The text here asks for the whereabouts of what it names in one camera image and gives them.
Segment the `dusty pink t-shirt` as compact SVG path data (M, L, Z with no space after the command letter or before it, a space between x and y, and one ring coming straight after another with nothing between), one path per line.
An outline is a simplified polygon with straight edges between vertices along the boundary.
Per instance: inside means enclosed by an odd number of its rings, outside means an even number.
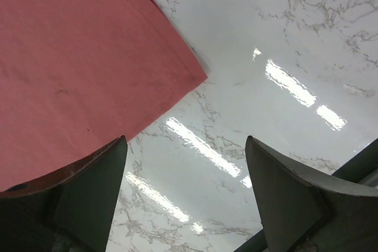
M154 0L1 0L1 189L134 138L206 77Z

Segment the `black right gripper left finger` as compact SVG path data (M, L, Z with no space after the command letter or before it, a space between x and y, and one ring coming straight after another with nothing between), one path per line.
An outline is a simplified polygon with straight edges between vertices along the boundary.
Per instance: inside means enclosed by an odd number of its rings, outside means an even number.
M1 251L105 251L127 155L124 136L1 192Z

